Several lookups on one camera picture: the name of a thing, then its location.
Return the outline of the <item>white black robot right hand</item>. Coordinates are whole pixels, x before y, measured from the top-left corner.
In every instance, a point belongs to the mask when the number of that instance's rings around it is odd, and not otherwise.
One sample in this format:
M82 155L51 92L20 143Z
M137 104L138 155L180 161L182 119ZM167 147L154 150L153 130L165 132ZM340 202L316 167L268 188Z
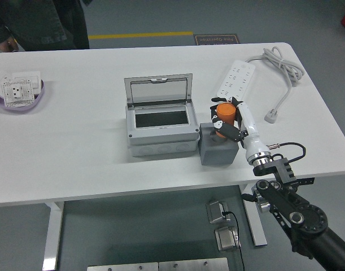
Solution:
M267 145L260 140L260 134L248 105L243 101L236 100L234 97L230 100L214 97L211 101L217 103L217 105L210 107L211 120L216 134L234 142L242 142L249 165L256 167L271 161L271 152ZM217 113L218 106L223 104L231 105L236 109L233 120L238 122L239 127L229 124Z

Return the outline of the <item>person's right hand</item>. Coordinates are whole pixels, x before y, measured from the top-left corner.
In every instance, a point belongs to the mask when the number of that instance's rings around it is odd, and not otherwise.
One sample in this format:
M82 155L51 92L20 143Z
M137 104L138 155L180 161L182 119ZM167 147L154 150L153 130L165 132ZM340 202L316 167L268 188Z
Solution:
M19 51L19 47L14 38L10 37L0 43L0 51L3 53L12 53Z

